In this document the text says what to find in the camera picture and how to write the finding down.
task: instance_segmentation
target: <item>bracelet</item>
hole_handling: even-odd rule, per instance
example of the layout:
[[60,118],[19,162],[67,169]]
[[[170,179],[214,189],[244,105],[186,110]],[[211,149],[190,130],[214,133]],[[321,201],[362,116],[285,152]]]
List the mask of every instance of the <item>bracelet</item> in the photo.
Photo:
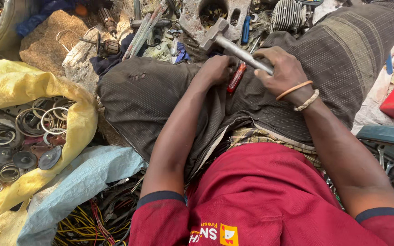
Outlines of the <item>bracelet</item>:
[[312,84],[312,83],[313,83],[313,81],[309,80],[309,81],[301,83],[300,85],[294,86],[291,89],[288,89],[285,92],[283,92],[282,94],[280,94],[279,96],[277,96],[276,100],[279,101],[281,98],[285,97],[288,93],[290,93],[290,92],[292,92],[294,90],[297,90],[297,89],[299,89],[302,86],[309,85],[309,84]]
[[306,109],[314,100],[319,96],[319,90],[315,89],[314,94],[306,101],[304,104],[300,105],[299,107],[294,107],[294,111],[302,111]]

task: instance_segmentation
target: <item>red t-shirt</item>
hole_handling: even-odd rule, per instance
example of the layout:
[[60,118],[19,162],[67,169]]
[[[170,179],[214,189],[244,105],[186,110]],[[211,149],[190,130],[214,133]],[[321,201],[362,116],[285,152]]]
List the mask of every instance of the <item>red t-shirt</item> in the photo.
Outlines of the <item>red t-shirt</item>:
[[394,246],[394,208],[353,219],[311,163],[279,144],[232,148],[194,190],[188,206],[171,191],[142,197],[130,244]]

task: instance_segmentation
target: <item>hammer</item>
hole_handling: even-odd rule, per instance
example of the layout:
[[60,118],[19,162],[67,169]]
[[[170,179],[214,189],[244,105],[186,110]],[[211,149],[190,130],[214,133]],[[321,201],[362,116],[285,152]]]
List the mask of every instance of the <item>hammer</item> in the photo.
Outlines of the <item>hammer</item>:
[[249,64],[254,69],[261,69],[266,71],[269,75],[273,75],[273,67],[264,64],[258,60],[255,60],[253,56],[247,51],[239,48],[235,43],[223,36],[229,28],[229,23],[223,18],[218,18],[215,25],[211,26],[209,31],[206,32],[203,42],[200,43],[200,49],[208,52],[214,43],[220,45],[221,47],[227,49],[233,53],[236,57]]

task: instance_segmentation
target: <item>orange bangle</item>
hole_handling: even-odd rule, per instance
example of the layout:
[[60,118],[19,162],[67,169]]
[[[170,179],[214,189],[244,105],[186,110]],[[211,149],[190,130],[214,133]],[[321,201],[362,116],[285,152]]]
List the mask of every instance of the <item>orange bangle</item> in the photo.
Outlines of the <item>orange bangle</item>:
[[309,80],[309,81],[301,83],[300,85],[294,86],[291,89],[288,89],[285,92],[283,92],[282,94],[280,94],[279,96],[277,96],[276,100],[279,101],[281,98],[285,97],[288,93],[290,93],[292,91],[295,91],[295,90],[299,89],[302,86],[309,85],[309,84],[312,84],[312,83],[313,83],[313,81]]

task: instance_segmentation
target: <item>screwdriver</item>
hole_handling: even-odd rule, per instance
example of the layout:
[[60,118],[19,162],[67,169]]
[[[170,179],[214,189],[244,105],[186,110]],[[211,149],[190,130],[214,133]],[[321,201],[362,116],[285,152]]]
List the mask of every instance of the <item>screwdriver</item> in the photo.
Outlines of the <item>screwdriver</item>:
[[[252,49],[250,50],[250,53],[253,53],[253,50],[255,49],[256,45],[259,43],[261,39],[261,36],[258,37],[258,40],[255,42],[255,44],[253,45]],[[246,64],[244,62],[242,62],[239,66],[238,69],[235,71],[235,73],[233,74],[233,78],[230,81],[229,85],[227,86],[227,92],[232,93],[234,92],[234,90],[236,89],[236,87],[238,86],[239,81],[241,80],[241,78],[243,77],[244,71],[246,70]]]

